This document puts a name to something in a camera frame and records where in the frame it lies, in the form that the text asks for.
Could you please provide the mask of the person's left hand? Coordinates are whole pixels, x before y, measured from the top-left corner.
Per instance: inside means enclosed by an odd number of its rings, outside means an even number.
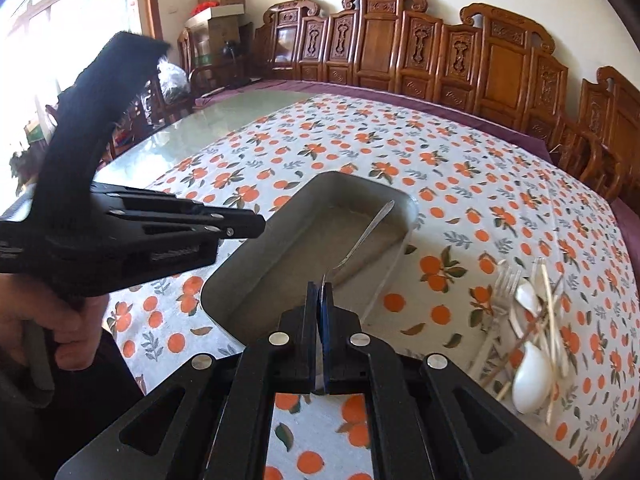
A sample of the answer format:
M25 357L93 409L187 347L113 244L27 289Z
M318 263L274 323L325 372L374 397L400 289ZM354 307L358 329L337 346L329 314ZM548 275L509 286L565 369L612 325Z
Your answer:
M107 305L107 295L89 297L76 310L30 276L2 274L1 349L17 363L26 365L23 323L32 321L53 333L59 368L84 370L98 350Z

